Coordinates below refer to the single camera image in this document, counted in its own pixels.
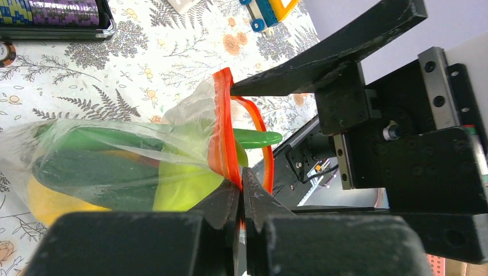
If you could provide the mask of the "green toy apple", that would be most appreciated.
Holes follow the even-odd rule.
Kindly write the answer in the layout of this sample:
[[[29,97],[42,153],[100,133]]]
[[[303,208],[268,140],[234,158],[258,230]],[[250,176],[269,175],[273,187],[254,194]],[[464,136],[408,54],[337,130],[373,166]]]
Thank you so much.
[[[210,195],[224,178],[194,165],[159,163],[153,211],[185,212]]]

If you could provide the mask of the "light green toy pepper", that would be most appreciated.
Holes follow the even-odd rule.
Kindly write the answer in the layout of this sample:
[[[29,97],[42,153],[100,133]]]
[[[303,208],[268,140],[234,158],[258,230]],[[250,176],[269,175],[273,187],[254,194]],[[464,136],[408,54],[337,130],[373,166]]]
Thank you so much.
[[[56,131],[52,124],[38,129],[36,136],[44,142],[50,142],[51,148],[79,149],[89,151],[116,151],[139,148],[151,151],[174,151],[177,155],[196,156],[197,151],[207,150],[211,143],[213,126],[151,125],[143,124],[150,135],[134,134],[121,129],[103,127],[78,127],[69,131]],[[249,129],[233,128],[234,148],[224,150],[224,154],[233,152],[237,155],[240,166],[247,167],[246,149],[267,149],[282,141],[277,132],[261,132]]]

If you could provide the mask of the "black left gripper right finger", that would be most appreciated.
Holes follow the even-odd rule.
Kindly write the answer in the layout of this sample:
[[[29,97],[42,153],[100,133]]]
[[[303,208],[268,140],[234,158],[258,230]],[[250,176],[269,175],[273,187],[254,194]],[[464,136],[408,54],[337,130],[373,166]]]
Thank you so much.
[[[418,235],[398,216],[299,216],[242,171],[249,275],[431,275]]]

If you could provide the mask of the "dark green toy cucumber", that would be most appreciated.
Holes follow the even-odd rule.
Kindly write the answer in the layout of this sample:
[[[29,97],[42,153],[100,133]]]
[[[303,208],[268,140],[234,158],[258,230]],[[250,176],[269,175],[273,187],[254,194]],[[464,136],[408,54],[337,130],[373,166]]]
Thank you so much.
[[[156,167],[81,149],[41,156],[32,172],[51,190],[115,211],[151,211],[158,185]]]

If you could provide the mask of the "clear zip bag orange zipper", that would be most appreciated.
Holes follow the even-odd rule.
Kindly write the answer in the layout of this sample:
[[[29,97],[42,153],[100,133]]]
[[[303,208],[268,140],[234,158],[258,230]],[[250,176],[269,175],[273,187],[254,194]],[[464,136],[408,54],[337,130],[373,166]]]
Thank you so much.
[[[229,155],[223,152],[234,148],[232,129],[269,131],[266,130],[262,116],[252,101],[230,94],[233,84],[234,81],[229,68],[224,68],[214,73],[208,79],[202,81],[193,94],[168,110],[163,120],[159,123],[57,118],[10,128],[1,134],[1,172],[27,206],[26,186],[33,175],[32,167],[36,159],[54,151],[71,150],[52,149],[50,142],[46,143],[36,136],[40,127],[52,124],[56,131],[69,131],[78,127],[103,127],[149,136],[150,131],[144,129],[142,127],[143,124],[169,125],[171,127],[192,124],[195,127],[213,126],[214,128],[208,149],[197,151],[195,157],[187,154],[177,155],[174,151],[151,151],[139,148],[128,151],[95,152],[121,156],[141,164],[156,167],[158,170],[160,162],[199,166],[221,175],[224,178],[223,181],[229,180],[241,187],[242,169],[244,167],[239,165],[235,152]],[[263,152],[265,161],[264,187],[267,190],[271,190],[274,173],[272,145],[267,149],[255,149],[261,149]]]

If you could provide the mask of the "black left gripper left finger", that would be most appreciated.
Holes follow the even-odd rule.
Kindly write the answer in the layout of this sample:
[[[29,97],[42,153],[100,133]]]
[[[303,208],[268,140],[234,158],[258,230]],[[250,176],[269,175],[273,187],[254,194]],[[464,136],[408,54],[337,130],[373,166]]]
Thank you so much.
[[[230,181],[187,212],[59,218],[26,275],[237,275],[241,192]]]

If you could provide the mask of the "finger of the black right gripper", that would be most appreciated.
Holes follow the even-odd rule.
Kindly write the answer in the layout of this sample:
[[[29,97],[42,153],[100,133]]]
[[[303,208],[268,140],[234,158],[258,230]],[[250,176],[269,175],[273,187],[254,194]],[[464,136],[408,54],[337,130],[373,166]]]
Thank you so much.
[[[379,1],[285,63],[235,83],[230,94],[259,97],[314,93],[427,17],[424,1]]]

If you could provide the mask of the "yellow toy corn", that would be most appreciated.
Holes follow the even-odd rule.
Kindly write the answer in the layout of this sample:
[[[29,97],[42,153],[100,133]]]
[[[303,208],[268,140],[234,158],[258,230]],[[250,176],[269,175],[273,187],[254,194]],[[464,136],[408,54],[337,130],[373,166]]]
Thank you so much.
[[[50,227],[60,216],[72,212],[107,212],[109,208],[90,204],[41,184],[33,175],[26,186],[27,206],[34,218]]]

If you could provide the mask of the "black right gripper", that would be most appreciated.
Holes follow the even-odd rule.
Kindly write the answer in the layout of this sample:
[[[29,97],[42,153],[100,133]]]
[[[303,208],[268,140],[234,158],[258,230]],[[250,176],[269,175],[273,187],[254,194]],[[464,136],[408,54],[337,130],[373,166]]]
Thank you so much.
[[[342,187],[382,189],[394,212],[291,211],[399,216],[426,253],[487,263],[487,134],[466,78],[441,47],[368,85],[358,64],[347,65],[316,96],[321,131],[334,143]]]

